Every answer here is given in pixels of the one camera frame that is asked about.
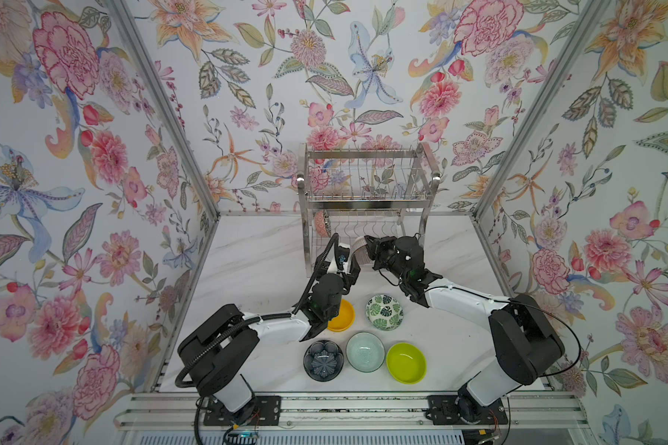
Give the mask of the pink striped bowl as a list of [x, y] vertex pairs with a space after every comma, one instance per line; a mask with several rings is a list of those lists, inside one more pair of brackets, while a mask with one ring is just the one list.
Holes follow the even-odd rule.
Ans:
[[371, 268], [373, 261], [369, 258], [369, 252], [367, 251], [367, 239], [365, 237], [358, 237], [354, 240], [351, 245], [351, 255], [350, 255], [350, 271], [354, 270], [354, 267], [366, 269]]

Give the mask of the yellow bowl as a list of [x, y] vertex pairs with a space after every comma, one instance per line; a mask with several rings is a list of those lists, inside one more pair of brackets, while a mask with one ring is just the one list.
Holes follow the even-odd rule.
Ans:
[[328, 331], [341, 333], [348, 330], [356, 320], [356, 310], [351, 302], [342, 299], [339, 314], [328, 322]]

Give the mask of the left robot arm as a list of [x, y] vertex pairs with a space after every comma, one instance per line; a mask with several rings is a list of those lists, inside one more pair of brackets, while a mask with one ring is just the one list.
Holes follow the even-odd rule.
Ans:
[[317, 257], [297, 302], [281, 313], [246, 315], [226, 304], [183, 340], [177, 348], [183, 368], [174, 385], [196, 389], [235, 415], [251, 406], [254, 392], [240, 369], [266, 340], [276, 344], [313, 339], [328, 329], [341, 311], [341, 301], [358, 280], [361, 268], [351, 248], [334, 235]]

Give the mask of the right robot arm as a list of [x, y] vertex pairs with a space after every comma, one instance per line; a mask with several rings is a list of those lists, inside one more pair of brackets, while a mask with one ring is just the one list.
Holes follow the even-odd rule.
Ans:
[[430, 271], [415, 237], [366, 235], [363, 241], [373, 269], [392, 274], [412, 302], [452, 313], [490, 333], [495, 361], [456, 392], [461, 417], [477, 415], [508, 393], [531, 385], [564, 356], [565, 346], [549, 322], [552, 315], [532, 297], [494, 297]]

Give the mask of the steel two-tier dish rack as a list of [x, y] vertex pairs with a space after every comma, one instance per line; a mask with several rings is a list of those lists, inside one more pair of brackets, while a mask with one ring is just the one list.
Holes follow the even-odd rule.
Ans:
[[430, 146], [299, 150], [295, 185], [302, 218], [305, 270], [330, 238], [317, 235], [314, 217], [326, 211], [331, 235], [351, 246], [365, 235], [404, 237], [424, 243], [442, 173]]

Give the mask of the green leaf pattern bowl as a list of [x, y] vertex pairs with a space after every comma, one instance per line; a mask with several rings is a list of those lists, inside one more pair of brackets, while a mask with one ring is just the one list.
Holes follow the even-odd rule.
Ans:
[[405, 317], [400, 302], [387, 294], [371, 297], [367, 302], [365, 313], [374, 328], [384, 332], [399, 328]]

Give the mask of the pale celadon bowl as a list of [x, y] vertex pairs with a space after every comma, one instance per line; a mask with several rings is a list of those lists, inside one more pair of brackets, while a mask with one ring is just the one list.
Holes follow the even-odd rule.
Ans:
[[346, 358], [358, 372], [377, 371], [385, 361], [386, 350], [378, 337], [371, 333], [354, 334], [346, 345]]

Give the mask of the dark blue flower bowl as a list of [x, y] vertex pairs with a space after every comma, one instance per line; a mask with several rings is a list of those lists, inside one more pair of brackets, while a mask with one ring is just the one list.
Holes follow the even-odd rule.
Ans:
[[333, 341], [316, 341], [306, 350], [302, 364], [310, 378], [317, 382], [329, 382], [343, 370], [343, 351]]

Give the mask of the lime green bowl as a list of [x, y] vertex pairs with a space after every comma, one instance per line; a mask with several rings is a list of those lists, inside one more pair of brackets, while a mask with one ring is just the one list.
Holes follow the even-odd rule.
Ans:
[[416, 346], [400, 342], [389, 348], [386, 366], [394, 380], [405, 385], [416, 385], [427, 374], [427, 360]]

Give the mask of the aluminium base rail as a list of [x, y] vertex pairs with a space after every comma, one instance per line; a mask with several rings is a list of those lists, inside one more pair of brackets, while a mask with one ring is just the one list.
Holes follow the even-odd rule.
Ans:
[[[131, 397], [115, 426], [120, 431], [193, 430], [197, 396], [154, 393]], [[513, 429], [588, 429], [586, 411], [569, 392], [516, 391], [477, 425]], [[432, 429], [425, 392], [289, 392], [281, 396], [272, 430]]]

